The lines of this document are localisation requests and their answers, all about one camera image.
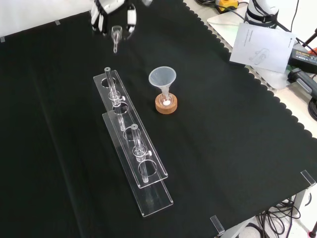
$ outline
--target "yellow device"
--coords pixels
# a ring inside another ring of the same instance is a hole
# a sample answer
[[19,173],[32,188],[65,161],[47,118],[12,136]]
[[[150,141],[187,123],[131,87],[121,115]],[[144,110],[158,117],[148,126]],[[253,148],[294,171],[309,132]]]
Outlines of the yellow device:
[[[219,5],[219,6],[224,6],[224,7],[228,7],[232,10],[235,10],[237,9],[239,3],[237,0],[216,0],[216,4]],[[222,7],[218,7],[216,6],[215,7],[220,13],[225,13],[225,12],[228,12],[227,9],[225,8],[222,8]]]

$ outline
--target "instruction sheet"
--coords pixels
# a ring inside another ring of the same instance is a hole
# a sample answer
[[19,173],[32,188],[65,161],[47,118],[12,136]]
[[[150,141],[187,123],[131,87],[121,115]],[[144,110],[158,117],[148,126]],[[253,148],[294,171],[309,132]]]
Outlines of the instruction sheet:
[[230,61],[284,73],[294,42],[290,32],[240,23]]

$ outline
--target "plastic funnel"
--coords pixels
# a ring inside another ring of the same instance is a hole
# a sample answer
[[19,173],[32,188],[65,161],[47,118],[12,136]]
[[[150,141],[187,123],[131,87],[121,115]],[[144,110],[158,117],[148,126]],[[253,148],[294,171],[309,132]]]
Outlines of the plastic funnel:
[[176,78],[176,72],[171,67],[162,66],[154,69],[149,75],[149,82],[162,90],[163,98],[160,102],[164,106],[172,103],[172,97],[169,95],[169,87]]

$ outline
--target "black power adapter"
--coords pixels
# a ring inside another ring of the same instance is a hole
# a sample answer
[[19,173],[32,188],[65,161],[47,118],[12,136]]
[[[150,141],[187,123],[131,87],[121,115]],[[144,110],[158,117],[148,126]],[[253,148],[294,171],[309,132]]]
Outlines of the black power adapter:
[[288,64],[304,72],[317,73],[317,56],[304,51],[293,49]]

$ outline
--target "robotic arm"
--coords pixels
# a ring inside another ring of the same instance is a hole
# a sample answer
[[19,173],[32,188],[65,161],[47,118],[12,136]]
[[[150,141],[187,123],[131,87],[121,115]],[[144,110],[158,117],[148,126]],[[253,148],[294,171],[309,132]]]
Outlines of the robotic arm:
[[[149,6],[152,0],[142,0],[143,4]],[[91,25],[94,31],[101,32],[103,35],[107,35],[108,32],[108,18],[124,8],[127,5],[126,10],[128,14],[128,20],[126,30],[128,36],[132,34],[137,23],[136,8],[129,0],[95,0],[91,10]]]
[[245,22],[268,28],[277,26],[278,8],[269,6],[267,0],[250,0]]

